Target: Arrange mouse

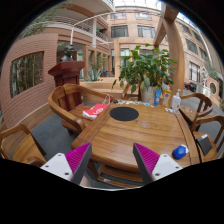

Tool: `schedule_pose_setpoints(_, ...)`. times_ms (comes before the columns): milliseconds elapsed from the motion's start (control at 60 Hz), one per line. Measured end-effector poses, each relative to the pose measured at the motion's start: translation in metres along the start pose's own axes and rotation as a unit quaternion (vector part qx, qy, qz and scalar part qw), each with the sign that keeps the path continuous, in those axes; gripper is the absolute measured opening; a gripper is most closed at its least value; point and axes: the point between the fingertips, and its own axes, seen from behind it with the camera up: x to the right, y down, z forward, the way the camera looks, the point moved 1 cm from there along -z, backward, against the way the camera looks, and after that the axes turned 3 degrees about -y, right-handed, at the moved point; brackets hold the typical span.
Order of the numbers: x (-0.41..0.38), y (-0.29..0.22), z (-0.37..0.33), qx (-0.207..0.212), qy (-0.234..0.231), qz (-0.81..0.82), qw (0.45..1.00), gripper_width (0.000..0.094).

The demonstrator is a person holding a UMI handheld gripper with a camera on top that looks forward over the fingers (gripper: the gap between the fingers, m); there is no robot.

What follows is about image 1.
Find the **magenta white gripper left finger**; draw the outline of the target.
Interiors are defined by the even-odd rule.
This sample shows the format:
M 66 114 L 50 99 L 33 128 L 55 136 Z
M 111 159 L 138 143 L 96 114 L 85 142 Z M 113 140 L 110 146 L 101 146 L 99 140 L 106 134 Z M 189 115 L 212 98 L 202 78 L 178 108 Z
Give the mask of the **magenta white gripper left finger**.
M 84 173 L 91 153 L 92 144 L 88 142 L 67 154 L 57 153 L 41 168 L 76 185 L 89 185 L 89 181 Z

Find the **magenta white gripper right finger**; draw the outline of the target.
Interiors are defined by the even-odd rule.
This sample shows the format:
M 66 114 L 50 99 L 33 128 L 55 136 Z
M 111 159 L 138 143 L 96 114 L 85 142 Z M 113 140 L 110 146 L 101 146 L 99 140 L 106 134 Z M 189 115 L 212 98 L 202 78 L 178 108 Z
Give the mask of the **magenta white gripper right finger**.
M 182 169 L 168 154 L 158 154 L 138 143 L 133 144 L 133 154 L 145 185 Z

